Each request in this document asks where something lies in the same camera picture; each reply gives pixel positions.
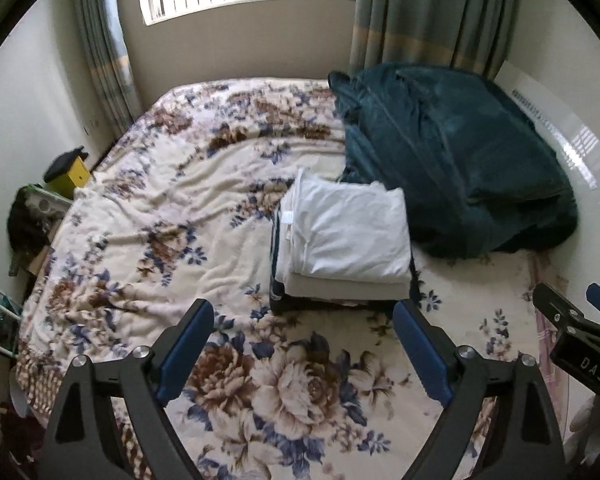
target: bed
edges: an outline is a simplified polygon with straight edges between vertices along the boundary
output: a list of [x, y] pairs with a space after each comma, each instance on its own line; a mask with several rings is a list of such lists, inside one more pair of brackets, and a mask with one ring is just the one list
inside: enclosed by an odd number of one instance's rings
[[[401, 478], [440, 414], [384, 314], [269, 309], [271, 218], [298, 167], [336, 178], [344, 128], [325, 81], [247, 79], [165, 94], [109, 153], [24, 307], [17, 377], [48, 417], [78, 353], [124, 357], [209, 300], [216, 332], [167, 406], [205, 478]], [[414, 249], [422, 311], [458, 344], [539, 357], [564, 426], [566, 382], [530, 302], [551, 271], [526, 251], [436, 260]], [[484, 439], [489, 401], [457, 477]], [[124, 405], [127, 455], [150, 478]]]

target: folded white cloth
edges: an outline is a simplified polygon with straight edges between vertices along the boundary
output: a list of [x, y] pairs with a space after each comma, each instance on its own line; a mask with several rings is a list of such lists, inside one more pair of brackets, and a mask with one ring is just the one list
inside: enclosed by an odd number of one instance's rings
[[291, 269], [291, 241], [287, 238], [290, 225], [281, 220], [289, 211], [291, 193], [280, 202], [280, 222], [278, 235], [278, 259], [275, 280], [285, 285], [285, 294], [296, 298], [317, 298], [320, 300], [403, 300], [409, 297], [411, 273], [401, 283], [352, 282], [348, 280], [327, 280], [297, 274]]
[[411, 243], [404, 194], [329, 182], [300, 170], [292, 187], [291, 265], [313, 278], [404, 283]]

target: gray-green curtain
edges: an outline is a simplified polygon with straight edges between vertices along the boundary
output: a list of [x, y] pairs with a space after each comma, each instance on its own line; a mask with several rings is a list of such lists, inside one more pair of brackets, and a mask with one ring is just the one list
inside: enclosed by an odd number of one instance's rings
[[118, 0], [74, 0], [82, 46], [107, 117], [121, 137], [142, 114]]
[[383, 61], [463, 68], [494, 77], [519, 0], [356, 0], [350, 72]]

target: black bracket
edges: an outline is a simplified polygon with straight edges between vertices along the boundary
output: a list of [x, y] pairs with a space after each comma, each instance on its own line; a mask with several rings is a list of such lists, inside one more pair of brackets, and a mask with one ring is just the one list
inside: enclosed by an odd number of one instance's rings
[[[598, 284], [589, 285], [587, 300], [600, 311]], [[558, 329], [551, 360], [600, 396], [600, 325], [545, 283], [534, 289], [533, 302]]]
[[396, 304], [394, 327], [427, 394], [445, 407], [402, 480], [453, 478], [487, 397], [496, 408], [471, 478], [566, 478], [558, 421], [534, 357], [503, 362], [456, 347], [411, 301]]
[[[403, 480], [453, 478], [482, 402], [491, 396], [496, 412], [472, 478], [564, 480], [558, 424], [533, 357], [499, 362], [469, 346], [456, 348], [411, 301], [395, 305], [394, 325], [427, 393], [445, 407]], [[154, 478], [202, 480], [163, 407], [179, 396], [213, 326], [211, 304], [196, 300], [152, 348], [97, 364], [75, 357], [49, 420], [40, 478], [133, 478], [110, 399], [123, 397]]]

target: teal comforter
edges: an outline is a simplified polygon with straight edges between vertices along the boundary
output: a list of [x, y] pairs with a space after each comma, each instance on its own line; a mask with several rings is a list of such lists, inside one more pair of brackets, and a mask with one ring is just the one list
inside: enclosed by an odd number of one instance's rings
[[576, 229], [569, 179], [493, 82], [384, 63], [329, 76], [346, 124], [344, 182], [401, 187], [412, 239], [433, 256], [544, 250]]

